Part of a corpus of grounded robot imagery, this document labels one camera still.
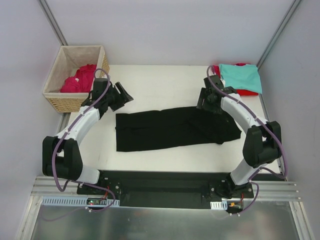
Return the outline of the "red t-shirt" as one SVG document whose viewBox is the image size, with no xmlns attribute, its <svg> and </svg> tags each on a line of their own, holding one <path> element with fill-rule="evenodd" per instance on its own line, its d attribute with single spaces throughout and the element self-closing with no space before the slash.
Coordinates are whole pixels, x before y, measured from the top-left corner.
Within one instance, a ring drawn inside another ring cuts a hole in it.
<svg viewBox="0 0 320 240">
<path fill-rule="evenodd" d="M 235 64 L 235 66 L 239 66 L 239 67 L 243 67 L 245 65 L 247 65 L 247 64 L 246 63 L 236 63 Z M 214 71 L 214 73 L 216 75 L 219 76 L 219 78 L 222 78 L 221 73 L 220 73 L 220 67 L 218 65 L 213 65 L 212 70 Z M 237 89 L 236 91 L 240 96 L 247 96 L 248 97 L 248 96 L 258 96 L 259 95 L 257 92 L 253 92 L 253 91 L 246 90 L 246 89 Z"/>
</svg>

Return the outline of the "black daisy print t-shirt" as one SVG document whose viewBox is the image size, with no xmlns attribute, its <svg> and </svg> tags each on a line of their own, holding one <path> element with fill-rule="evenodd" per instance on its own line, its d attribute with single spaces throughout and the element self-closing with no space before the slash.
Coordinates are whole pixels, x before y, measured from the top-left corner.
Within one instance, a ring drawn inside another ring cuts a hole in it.
<svg viewBox="0 0 320 240">
<path fill-rule="evenodd" d="M 241 130 L 226 112 L 194 106 L 116 114 L 116 150 L 140 152 L 238 140 Z"/>
</svg>

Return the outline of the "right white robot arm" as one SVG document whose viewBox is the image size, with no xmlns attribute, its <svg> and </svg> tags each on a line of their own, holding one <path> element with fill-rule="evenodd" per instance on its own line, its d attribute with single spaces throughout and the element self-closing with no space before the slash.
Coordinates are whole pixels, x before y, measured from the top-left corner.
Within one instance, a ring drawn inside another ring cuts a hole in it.
<svg viewBox="0 0 320 240">
<path fill-rule="evenodd" d="M 258 118 L 233 87 L 224 86 L 218 75 L 203 81 L 205 86 L 201 88 L 197 109 L 227 113 L 245 133 L 242 161 L 215 188 L 218 196 L 231 199 L 242 193 L 259 170 L 282 156 L 281 126 L 277 121 Z"/>
</svg>

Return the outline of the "teal t-shirt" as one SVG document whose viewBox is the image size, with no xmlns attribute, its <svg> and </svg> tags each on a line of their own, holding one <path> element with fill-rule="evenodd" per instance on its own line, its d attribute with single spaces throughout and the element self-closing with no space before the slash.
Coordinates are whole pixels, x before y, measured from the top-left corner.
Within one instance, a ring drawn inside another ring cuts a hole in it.
<svg viewBox="0 0 320 240">
<path fill-rule="evenodd" d="M 233 87 L 240 96 L 262 94 L 261 78 L 256 65 L 219 64 L 220 77 L 226 87 Z"/>
</svg>

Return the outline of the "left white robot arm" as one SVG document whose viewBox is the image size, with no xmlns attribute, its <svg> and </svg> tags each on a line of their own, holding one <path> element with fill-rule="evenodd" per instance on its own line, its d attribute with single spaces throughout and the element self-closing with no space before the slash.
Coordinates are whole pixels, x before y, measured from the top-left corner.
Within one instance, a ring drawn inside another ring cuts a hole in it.
<svg viewBox="0 0 320 240">
<path fill-rule="evenodd" d="M 77 117 L 55 136 L 46 136 L 42 142 L 42 172 L 45 176 L 88 183 L 88 188 L 99 195 L 106 183 L 100 171 L 84 165 L 80 144 L 89 130 L 108 109 L 116 111 L 134 98 L 120 82 L 113 84 L 108 77 L 96 78 L 93 89 L 82 102 Z"/>
</svg>

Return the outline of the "wicker basket with liner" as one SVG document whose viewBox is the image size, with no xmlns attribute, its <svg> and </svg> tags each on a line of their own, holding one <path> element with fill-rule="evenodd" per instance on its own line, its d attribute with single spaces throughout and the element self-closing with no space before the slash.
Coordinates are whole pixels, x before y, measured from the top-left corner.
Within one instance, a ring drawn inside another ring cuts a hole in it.
<svg viewBox="0 0 320 240">
<path fill-rule="evenodd" d="M 42 94 L 57 112 L 77 112 L 92 90 L 97 68 L 110 69 L 103 46 L 61 46 Z"/>
</svg>

